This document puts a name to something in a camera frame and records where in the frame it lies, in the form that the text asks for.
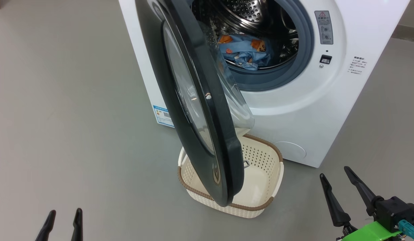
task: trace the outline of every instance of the blue label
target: blue label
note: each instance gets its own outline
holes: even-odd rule
[[[170,113],[166,108],[154,105],[153,110],[155,111],[156,120],[159,124],[166,125],[172,128],[174,127],[173,121],[170,117]]]

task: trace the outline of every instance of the blue connector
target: blue connector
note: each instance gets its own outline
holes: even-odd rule
[[[410,224],[408,221],[402,219],[399,221],[399,230],[411,237],[414,240],[414,226],[412,224]]]

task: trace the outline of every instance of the blue fabric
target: blue fabric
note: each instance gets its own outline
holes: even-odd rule
[[[246,70],[267,66],[274,54],[267,39],[245,34],[222,35],[219,49],[225,59],[234,61]]]

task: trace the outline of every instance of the door glass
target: door glass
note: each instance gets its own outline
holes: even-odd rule
[[[168,61],[176,81],[176,90],[181,105],[189,121],[192,123],[192,127],[196,130],[198,138],[203,142],[207,150],[211,154],[214,154],[213,142],[207,127],[207,121],[202,111],[201,102],[199,101],[195,86],[193,85],[194,80],[190,76],[183,54],[167,21],[164,22],[163,33]]]
[[[237,136],[243,136],[248,133],[254,126],[254,117],[251,114],[250,108],[244,100],[231,71],[229,70],[213,31],[204,23],[198,21],[202,32],[204,33],[207,45],[210,48],[210,53],[215,61],[216,71],[222,83],[223,91],[228,102],[229,111],[232,116],[232,121]]]

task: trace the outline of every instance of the perforated basket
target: perforated basket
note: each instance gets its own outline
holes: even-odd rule
[[[219,206],[208,194],[183,148],[179,156],[179,180],[196,201],[230,215],[255,218],[272,203],[280,188],[283,157],[276,146],[260,138],[245,135],[239,140],[246,166],[244,185],[230,206]]]

